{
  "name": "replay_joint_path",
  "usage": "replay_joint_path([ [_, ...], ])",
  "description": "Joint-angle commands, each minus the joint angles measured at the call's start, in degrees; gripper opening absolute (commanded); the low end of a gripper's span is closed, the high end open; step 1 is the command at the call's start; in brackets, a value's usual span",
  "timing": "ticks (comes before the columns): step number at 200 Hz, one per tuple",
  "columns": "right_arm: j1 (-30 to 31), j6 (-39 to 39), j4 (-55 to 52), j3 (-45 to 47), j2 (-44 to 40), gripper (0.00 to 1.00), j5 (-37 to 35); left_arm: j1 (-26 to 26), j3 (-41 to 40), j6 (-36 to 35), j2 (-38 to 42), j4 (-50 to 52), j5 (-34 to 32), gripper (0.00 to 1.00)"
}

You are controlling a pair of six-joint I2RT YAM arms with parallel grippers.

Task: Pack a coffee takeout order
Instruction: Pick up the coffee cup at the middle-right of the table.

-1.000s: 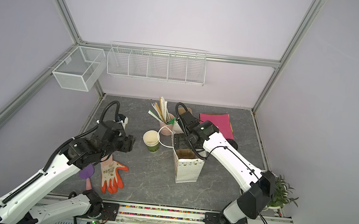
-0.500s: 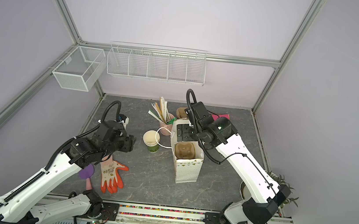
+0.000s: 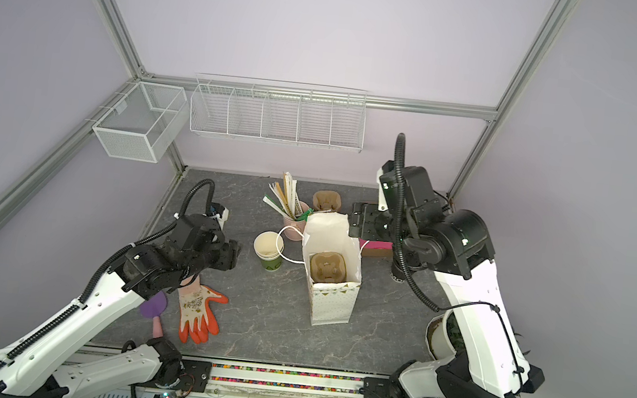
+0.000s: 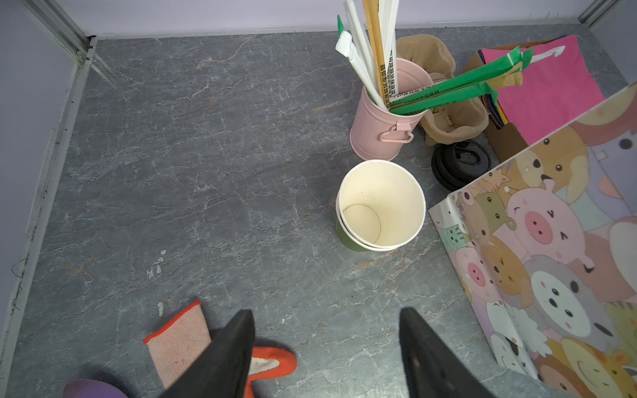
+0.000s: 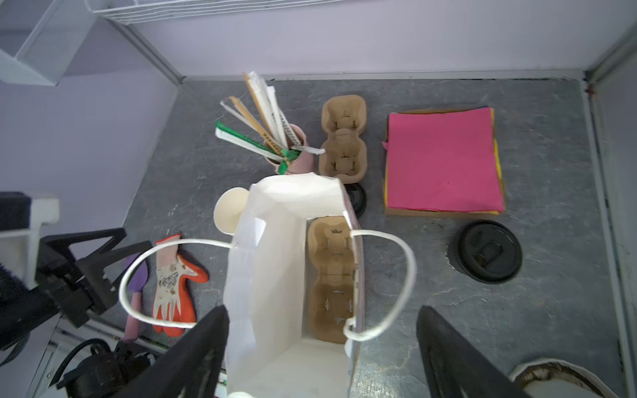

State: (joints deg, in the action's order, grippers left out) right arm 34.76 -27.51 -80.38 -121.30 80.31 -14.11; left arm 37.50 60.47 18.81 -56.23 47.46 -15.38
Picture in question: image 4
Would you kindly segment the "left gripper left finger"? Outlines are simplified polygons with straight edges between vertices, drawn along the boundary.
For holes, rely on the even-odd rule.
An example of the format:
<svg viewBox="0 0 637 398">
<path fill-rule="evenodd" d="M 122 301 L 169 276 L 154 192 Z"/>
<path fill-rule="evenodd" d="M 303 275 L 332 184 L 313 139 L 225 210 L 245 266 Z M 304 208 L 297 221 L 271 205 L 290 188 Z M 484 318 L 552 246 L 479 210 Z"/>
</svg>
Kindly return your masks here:
<svg viewBox="0 0 637 398">
<path fill-rule="evenodd" d="M 240 310 L 162 396 L 244 396 L 254 342 L 253 313 Z"/>
</svg>

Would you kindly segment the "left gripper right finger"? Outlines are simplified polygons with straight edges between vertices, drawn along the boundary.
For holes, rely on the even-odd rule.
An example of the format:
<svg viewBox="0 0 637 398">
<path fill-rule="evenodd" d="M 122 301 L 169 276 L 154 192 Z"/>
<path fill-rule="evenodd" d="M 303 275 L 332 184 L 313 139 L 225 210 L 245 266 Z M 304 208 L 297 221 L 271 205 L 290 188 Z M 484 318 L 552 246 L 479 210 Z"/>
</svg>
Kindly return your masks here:
<svg viewBox="0 0 637 398">
<path fill-rule="evenodd" d="M 401 357 L 411 398 L 491 397 L 414 308 L 399 317 Z"/>
</svg>

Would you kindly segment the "white cartoon paper gift bag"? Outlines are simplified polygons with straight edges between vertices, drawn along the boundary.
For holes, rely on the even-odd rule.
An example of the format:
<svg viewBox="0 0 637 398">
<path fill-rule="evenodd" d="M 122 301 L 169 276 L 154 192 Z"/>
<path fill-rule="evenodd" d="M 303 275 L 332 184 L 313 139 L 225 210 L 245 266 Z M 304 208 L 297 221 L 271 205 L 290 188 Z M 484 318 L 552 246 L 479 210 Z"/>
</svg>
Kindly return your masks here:
<svg viewBox="0 0 637 398">
<path fill-rule="evenodd" d="M 500 366 L 575 397 L 635 396 L 635 86 L 430 216 Z"/>
</svg>

